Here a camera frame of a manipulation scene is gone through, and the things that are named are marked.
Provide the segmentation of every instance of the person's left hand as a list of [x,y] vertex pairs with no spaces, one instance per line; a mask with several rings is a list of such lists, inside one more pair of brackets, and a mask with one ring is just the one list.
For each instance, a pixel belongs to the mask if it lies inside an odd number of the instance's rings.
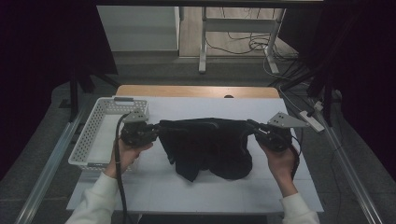
[[[111,153],[111,161],[108,164],[107,168],[104,170],[105,175],[116,178],[117,172],[116,172],[116,161],[114,158],[114,148],[115,148],[116,142],[113,144],[113,152]],[[119,139],[119,149],[120,149],[120,166],[121,166],[121,173],[123,174],[128,166],[134,162],[134,159],[138,158],[140,155],[140,152],[147,150],[153,146],[152,143],[149,143],[145,146],[142,147],[137,147],[137,148],[132,148]]]

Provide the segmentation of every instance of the black curtain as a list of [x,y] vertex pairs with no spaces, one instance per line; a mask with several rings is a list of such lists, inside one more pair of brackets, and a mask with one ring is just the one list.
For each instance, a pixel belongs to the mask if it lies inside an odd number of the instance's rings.
[[[333,87],[343,95],[344,117],[396,180],[396,6],[392,0],[362,2],[361,14],[326,75],[332,74]],[[347,7],[287,11],[280,37],[314,68],[350,13]]]
[[69,81],[72,69],[84,91],[94,88],[93,71],[117,74],[96,6],[81,2],[0,3],[1,177],[47,112],[52,90]]

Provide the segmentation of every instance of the black garment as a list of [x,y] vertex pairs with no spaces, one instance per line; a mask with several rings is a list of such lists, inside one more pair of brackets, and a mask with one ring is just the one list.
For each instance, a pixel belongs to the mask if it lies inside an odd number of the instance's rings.
[[252,134],[244,120],[161,120],[160,141],[176,171],[191,182],[209,169],[225,179],[240,179],[252,169],[247,149]]

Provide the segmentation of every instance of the hand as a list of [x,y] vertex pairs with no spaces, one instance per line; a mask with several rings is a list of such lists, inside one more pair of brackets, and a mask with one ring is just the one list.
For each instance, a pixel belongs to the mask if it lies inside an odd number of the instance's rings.
[[[136,158],[139,157],[140,152],[147,150],[153,146],[152,143],[149,143],[145,146],[142,147],[137,147],[137,148],[132,148],[119,139],[119,149],[120,149],[120,165],[121,165],[121,173],[123,174],[128,166],[134,162]],[[114,148],[115,148],[116,142],[114,141],[113,144],[113,152],[111,153],[111,161],[108,164],[107,168],[104,170],[105,175],[116,178],[117,177],[117,171],[116,171],[116,161],[114,157]]]
[[282,152],[274,152],[260,144],[260,142],[259,146],[267,155],[268,167],[270,168],[283,197],[297,193],[297,188],[295,188],[291,178],[291,171],[294,166],[294,155],[291,150],[288,148]]

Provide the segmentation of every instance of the white sleeve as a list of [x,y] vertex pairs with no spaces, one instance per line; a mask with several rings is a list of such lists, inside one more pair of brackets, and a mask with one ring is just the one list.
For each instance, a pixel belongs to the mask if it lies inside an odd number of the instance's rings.
[[111,223],[117,192],[117,180],[101,173],[93,187],[84,191],[81,203],[66,223]]
[[308,208],[300,193],[285,197],[281,202],[285,211],[283,224],[319,223],[318,214]]

